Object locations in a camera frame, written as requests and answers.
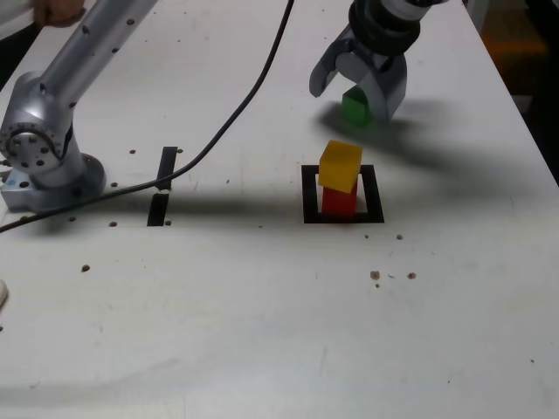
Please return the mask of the person's hand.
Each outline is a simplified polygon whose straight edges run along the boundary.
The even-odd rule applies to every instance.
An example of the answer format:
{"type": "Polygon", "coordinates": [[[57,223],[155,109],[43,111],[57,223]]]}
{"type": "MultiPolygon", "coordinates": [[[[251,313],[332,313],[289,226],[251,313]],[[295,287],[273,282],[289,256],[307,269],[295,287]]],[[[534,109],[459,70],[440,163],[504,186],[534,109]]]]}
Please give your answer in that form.
{"type": "Polygon", "coordinates": [[[84,0],[37,0],[34,2],[34,22],[44,27],[73,22],[84,9],[84,0]]]}

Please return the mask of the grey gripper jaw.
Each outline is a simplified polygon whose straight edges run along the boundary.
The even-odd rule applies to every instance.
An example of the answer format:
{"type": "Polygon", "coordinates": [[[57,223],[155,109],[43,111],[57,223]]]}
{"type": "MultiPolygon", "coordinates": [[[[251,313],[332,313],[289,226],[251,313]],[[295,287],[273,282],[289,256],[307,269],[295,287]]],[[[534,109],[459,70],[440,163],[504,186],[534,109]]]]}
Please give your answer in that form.
{"type": "Polygon", "coordinates": [[[315,97],[320,97],[333,77],[338,73],[336,60],[343,53],[348,53],[355,46],[355,37],[350,28],[345,28],[342,33],[325,50],[318,63],[311,71],[309,78],[309,92],[315,97]]]}
{"type": "Polygon", "coordinates": [[[336,69],[362,90],[370,113],[376,120],[390,122],[406,93],[407,65],[404,55],[388,57],[353,50],[336,59],[336,69]]]}

